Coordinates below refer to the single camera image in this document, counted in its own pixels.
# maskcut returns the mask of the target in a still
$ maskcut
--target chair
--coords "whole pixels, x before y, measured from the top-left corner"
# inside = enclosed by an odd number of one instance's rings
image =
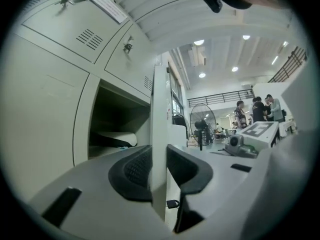
[[[229,137],[232,135],[229,133],[228,129],[225,129],[225,136],[228,138],[228,143],[229,143]]]

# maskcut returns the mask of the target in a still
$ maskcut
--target open locker compartment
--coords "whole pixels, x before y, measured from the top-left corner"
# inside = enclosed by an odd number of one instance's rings
[[[103,135],[114,133],[132,133],[135,137],[132,146],[138,147],[151,143],[150,105],[109,89],[100,84],[92,108],[91,124],[88,140],[88,159],[109,155],[126,148],[123,145],[110,142]]]

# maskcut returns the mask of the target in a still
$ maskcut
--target black shirt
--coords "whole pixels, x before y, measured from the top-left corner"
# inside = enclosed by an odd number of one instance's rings
[[[267,115],[270,115],[270,114],[271,114],[271,106],[270,106],[270,104],[269,104],[269,106],[268,106],[268,105],[265,105],[265,108],[266,108],[266,114],[267,114]],[[268,117],[266,120],[269,121],[269,122],[271,122],[271,121],[274,120],[274,117]]]
[[[244,111],[241,108],[236,108],[234,111],[234,117],[239,118],[241,125],[239,125],[240,128],[246,128],[247,127],[247,119],[245,116]]]
[[[264,118],[264,111],[266,111],[266,106],[260,102],[260,101],[257,101],[256,103],[253,104],[253,107],[252,107],[252,111],[253,111],[253,122],[263,122],[265,121],[265,118]]]

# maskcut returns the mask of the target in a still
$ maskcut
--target locker vent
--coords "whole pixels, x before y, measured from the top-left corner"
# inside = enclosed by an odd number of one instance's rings
[[[144,87],[152,91],[152,81],[147,76],[144,77]]]
[[[103,41],[101,37],[97,36],[89,29],[83,31],[80,35],[78,35],[78,37],[76,37],[76,39],[90,47],[92,50],[96,50]]]
[[[22,12],[26,13],[27,11],[31,10],[34,6],[36,6],[40,0],[30,0],[23,8]]]

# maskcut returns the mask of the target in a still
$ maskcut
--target railing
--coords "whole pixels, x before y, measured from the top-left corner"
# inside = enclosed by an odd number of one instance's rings
[[[280,83],[287,80],[299,68],[303,61],[306,60],[306,52],[304,49],[296,47],[288,57],[286,63],[280,70],[270,79],[268,83]]]
[[[189,108],[194,107],[198,104],[206,104],[212,105],[217,103],[224,103],[224,102],[236,102],[245,99],[252,99],[255,97],[255,94],[252,89],[247,90],[238,90],[232,92],[225,92],[210,96],[203,96],[199,98],[190,98],[188,99]]]

